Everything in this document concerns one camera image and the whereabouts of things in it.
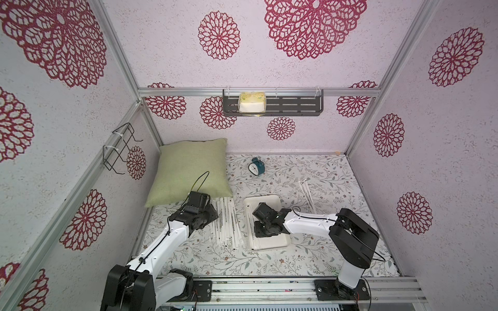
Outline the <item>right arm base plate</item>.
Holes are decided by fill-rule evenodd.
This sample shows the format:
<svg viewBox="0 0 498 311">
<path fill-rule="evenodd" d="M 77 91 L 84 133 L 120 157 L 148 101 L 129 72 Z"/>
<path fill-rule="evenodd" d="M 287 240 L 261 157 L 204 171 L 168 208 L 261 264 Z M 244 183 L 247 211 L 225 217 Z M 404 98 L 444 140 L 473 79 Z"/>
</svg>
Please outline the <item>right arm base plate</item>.
<svg viewBox="0 0 498 311">
<path fill-rule="evenodd" d="M 362 279 L 354 289 L 337 279 L 316 279 L 314 285 L 319 301 L 369 301 L 371 298 L 370 289 Z"/>
</svg>

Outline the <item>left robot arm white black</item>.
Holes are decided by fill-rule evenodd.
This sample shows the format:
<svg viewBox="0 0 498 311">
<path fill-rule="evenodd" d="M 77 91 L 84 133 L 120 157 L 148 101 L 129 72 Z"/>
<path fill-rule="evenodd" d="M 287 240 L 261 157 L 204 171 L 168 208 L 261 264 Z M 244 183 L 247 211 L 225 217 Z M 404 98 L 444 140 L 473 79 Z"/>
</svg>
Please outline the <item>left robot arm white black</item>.
<svg viewBox="0 0 498 311">
<path fill-rule="evenodd" d="M 110 270 L 101 310 L 156 310 L 171 299 L 195 298 L 192 273 L 173 269 L 165 277 L 159 274 L 177 247 L 216 219 L 210 195 L 191 191 L 145 251 L 127 265 L 117 264 Z"/>
</svg>

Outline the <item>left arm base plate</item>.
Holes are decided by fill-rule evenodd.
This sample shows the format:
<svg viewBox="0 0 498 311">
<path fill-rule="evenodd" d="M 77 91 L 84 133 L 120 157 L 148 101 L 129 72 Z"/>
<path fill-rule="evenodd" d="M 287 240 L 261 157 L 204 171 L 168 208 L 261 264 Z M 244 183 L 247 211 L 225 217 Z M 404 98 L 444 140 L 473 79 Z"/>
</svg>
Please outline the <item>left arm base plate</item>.
<svg viewBox="0 0 498 311">
<path fill-rule="evenodd" d="M 212 281 L 192 281 L 186 285 L 184 292 L 168 300 L 168 303 L 184 302 L 210 302 L 212 294 Z"/>
</svg>

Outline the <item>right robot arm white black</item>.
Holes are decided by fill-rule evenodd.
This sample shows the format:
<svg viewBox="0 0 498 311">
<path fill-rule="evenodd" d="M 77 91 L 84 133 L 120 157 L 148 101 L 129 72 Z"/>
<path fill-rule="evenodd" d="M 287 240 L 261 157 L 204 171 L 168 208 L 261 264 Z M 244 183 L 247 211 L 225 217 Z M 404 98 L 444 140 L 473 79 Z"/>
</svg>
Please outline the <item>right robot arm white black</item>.
<svg viewBox="0 0 498 311">
<path fill-rule="evenodd" d="M 276 211 L 266 203 L 260 203 L 252 215 L 258 238 L 301 233 L 330 238 L 344 258 L 336 280 L 341 289 L 356 289 L 363 272 L 372 264 L 379 242 L 379 233 L 351 209 L 315 215 L 294 209 Z"/>
</svg>

